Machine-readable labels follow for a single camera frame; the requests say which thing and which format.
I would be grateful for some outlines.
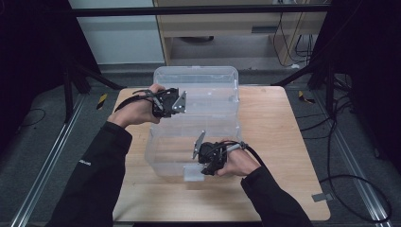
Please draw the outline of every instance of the horizontal black pole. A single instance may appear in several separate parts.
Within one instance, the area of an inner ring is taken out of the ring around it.
[[[238,5],[238,6],[198,6],[198,7],[152,7],[152,8],[114,8],[114,9],[69,9],[49,10],[46,15],[100,17],[100,16],[145,16],[177,14],[221,14],[257,12],[317,12],[329,11],[327,4],[290,5]]]

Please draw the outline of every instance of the transparent plastic box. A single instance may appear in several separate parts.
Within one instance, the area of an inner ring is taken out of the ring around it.
[[[179,88],[180,94],[186,91],[186,113],[150,126],[145,159],[158,176],[202,181],[203,165],[198,164],[198,157],[192,159],[202,131],[206,131],[203,142],[241,140],[238,73],[231,66],[164,66],[156,69],[153,82]]]

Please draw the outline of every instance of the hand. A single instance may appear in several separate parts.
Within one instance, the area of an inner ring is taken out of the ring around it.
[[[224,168],[216,171],[216,175],[224,176],[226,174],[234,174],[236,176],[248,176],[259,167],[260,164],[257,163],[247,151],[238,148],[228,152],[227,163]]]
[[[165,90],[166,88],[154,83],[149,87],[150,91],[157,93],[159,91]],[[134,101],[127,106],[123,107],[121,110],[111,114],[107,121],[112,122],[123,129],[127,128],[128,125],[140,125],[145,122],[151,122],[154,124],[159,124],[160,117],[155,117],[152,113],[151,98],[148,100],[138,100]]]

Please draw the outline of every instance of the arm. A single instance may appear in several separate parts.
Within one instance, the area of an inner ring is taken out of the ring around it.
[[[152,92],[164,87],[153,84]],[[113,226],[113,209],[125,175],[132,136],[128,125],[159,123],[151,103],[133,102],[113,113],[78,161],[46,227]]]
[[[312,226],[301,205],[282,190],[268,169],[260,166],[246,151],[236,149],[228,154],[226,166],[217,175],[228,173],[246,176],[241,181],[242,188],[264,226]]]

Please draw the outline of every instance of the forearm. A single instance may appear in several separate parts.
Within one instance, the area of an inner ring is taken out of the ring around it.
[[[301,205],[282,190],[265,167],[259,167],[242,180],[264,226],[312,226]]]
[[[47,226],[113,226],[131,135],[106,122],[77,163]]]

